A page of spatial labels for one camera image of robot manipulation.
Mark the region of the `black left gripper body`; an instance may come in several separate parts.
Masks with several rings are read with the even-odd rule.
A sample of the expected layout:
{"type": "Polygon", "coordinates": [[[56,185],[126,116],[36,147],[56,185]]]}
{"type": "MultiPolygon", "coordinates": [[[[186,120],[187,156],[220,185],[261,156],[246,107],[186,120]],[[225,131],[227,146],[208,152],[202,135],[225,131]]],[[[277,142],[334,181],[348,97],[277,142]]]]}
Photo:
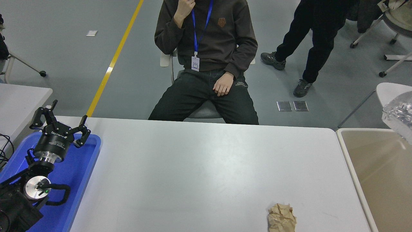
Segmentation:
{"type": "Polygon", "coordinates": [[[70,126],[59,124],[58,130],[53,125],[46,125],[42,135],[34,148],[33,154],[40,159],[43,155],[50,153],[57,156],[56,160],[65,160],[70,144],[74,141],[74,135],[68,131],[70,126]]]}

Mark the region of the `person's left hand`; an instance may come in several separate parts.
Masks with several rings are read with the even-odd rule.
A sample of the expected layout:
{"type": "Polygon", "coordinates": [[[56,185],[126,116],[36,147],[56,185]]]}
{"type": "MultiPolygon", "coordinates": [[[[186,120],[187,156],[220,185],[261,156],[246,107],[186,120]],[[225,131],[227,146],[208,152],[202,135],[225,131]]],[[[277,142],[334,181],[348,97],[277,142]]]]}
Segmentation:
{"type": "Polygon", "coordinates": [[[218,80],[215,82],[213,91],[218,97],[227,95],[232,87],[234,81],[234,75],[230,72],[225,72],[218,80]]]}

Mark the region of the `person's right hand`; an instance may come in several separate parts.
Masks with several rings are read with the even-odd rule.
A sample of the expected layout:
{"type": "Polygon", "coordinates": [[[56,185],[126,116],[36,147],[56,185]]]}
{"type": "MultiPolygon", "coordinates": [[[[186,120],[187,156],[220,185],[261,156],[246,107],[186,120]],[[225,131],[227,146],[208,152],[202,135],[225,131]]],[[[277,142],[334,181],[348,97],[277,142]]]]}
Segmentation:
{"type": "Polygon", "coordinates": [[[183,22],[185,18],[191,13],[195,6],[195,0],[179,0],[177,10],[174,13],[173,21],[178,28],[183,27],[183,22]]]}

